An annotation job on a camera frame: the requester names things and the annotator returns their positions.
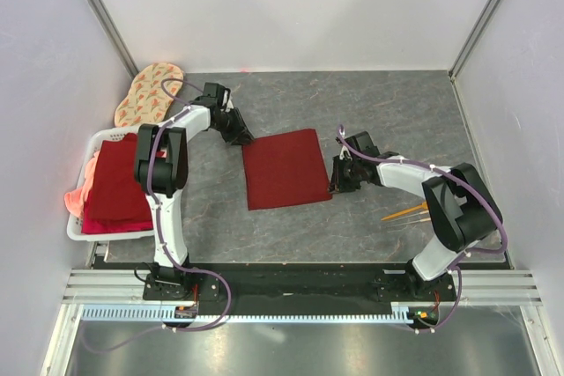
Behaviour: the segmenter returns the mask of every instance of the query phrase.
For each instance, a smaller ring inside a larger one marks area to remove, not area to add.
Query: laundry basket
[[[133,133],[137,134],[139,127],[122,127],[122,128],[112,128],[104,129],[100,131],[90,139],[88,147],[86,148],[85,161],[82,164],[82,169],[80,170],[80,176],[78,176],[77,187],[81,187],[85,183],[85,168],[88,161],[92,158],[94,153],[100,149],[103,141],[120,141],[127,134]],[[133,240],[143,237],[152,237],[153,231],[136,231],[136,232],[117,232],[117,233],[96,233],[87,234],[82,233],[82,219],[74,217],[69,214],[69,222],[67,224],[67,235],[69,238],[75,241],[110,241],[110,240]]]

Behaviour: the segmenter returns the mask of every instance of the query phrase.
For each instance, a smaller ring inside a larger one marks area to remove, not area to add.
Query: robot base
[[[187,258],[182,265],[189,267]],[[154,263],[145,280],[143,299],[145,301],[190,300],[194,295],[194,275],[176,268],[167,268]]]

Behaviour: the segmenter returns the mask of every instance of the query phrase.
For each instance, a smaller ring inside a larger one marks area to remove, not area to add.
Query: red cloth
[[[85,217],[99,222],[151,222],[145,193],[133,177],[137,134],[122,141],[104,141],[98,156]]]
[[[242,149],[249,210],[324,202],[332,198],[314,129],[265,136]]]
[[[117,233],[117,232],[136,232],[136,231],[150,231],[152,229],[152,221],[149,219],[146,222],[121,222],[121,221],[99,221],[91,220],[88,217],[88,210],[90,202],[85,203],[85,215],[82,219],[82,233],[96,234],[96,233]]]

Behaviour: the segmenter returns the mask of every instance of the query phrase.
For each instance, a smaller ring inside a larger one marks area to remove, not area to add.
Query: red fabric
[[[133,177],[137,134],[122,141],[104,141],[98,156],[85,217],[100,222],[150,222],[151,210]]]
[[[85,215],[82,219],[82,233],[117,233],[117,232],[135,232],[150,231],[152,229],[152,221],[149,219],[145,222],[123,222],[123,221],[99,221],[91,220],[88,217],[90,202],[85,203]]]
[[[297,206],[332,198],[314,129],[265,136],[242,149],[249,210]]]

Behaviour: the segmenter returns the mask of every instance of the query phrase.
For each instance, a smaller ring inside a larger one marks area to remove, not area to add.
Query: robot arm
[[[394,152],[381,154],[365,131],[346,138],[354,150],[380,159],[404,157]],[[475,188],[501,213],[474,166],[463,163],[454,167],[437,166]],[[449,265],[466,249],[495,231],[495,223],[486,210],[465,189],[441,176],[417,166],[401,163],[375,163],[357,158],[343,146],[333,158],[330,191],[352,192],[366,181],[388,188],[399,188],[425,198],[434,229],[434,237],[425,248],[407,263],[406,274],[415,291],[442,276]]]
[[[203,95],[172,119],[174,126],[164,130],[158,146],[158,151],[166,150],[166,156],[156,158],[152,170],[152,191],[157,196],[157,203],[148,195],[147,175],[159,125],[145,124],[139,128],[134,174],[136,181],[147,194],[155,228],[158,224],[156,210],[160,205],[160,225],[168,252],[176,262],[189,264],[188,249],[182,236],[181,217],[182,189],[186,185],[189,172],[188,142],[199,132],[209,128],[219,131],[228,144],[250,144],[254,137],[239,110],[233,106],[231,91],[219,84],[206,83]],[[165,268],[173,268],[173,263],[165,255],[156,233],[154,261]]]

